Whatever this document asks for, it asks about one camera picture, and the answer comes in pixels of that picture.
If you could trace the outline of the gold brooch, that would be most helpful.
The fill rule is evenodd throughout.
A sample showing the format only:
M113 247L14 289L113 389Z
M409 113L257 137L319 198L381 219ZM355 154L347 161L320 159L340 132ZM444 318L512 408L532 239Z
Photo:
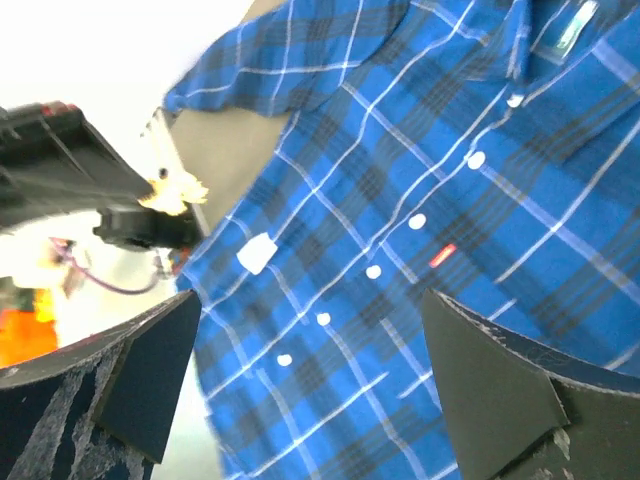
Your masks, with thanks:
M171 173L166 168L158 171L158 176L149 181L153 192L138 200L148 209L178 216L187 211L189 204L203 204L209 189L194 175L179 170Z

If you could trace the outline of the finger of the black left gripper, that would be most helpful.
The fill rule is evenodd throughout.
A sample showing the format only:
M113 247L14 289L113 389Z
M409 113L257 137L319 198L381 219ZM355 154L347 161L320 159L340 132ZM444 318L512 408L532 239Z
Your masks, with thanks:
M147 208L101 209L93 234L125 250L191 248L200 241L200 228L190 211L171 216Z
M150 183L72 104L34 103L1 111L1 218L136 208Z

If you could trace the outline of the blue plaid shirt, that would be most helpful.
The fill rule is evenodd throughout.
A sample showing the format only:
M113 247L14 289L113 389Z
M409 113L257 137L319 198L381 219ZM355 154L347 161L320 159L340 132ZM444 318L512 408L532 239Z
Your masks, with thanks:
M178 280L225 478L459 478L428 289L638 374L637 2L288 1L164 105L289 117Z

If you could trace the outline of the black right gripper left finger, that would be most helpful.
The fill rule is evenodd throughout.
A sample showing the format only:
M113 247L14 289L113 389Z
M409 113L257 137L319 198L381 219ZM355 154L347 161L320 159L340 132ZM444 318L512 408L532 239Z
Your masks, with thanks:
M178 293L1 371L1 477L148 479L164 456L201 313Z

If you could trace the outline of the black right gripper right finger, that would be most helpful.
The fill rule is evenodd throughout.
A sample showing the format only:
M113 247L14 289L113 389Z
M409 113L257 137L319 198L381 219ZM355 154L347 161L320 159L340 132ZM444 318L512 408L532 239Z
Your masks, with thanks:
M639 380L496 325L433 290L423 325L465 479L639 477Z

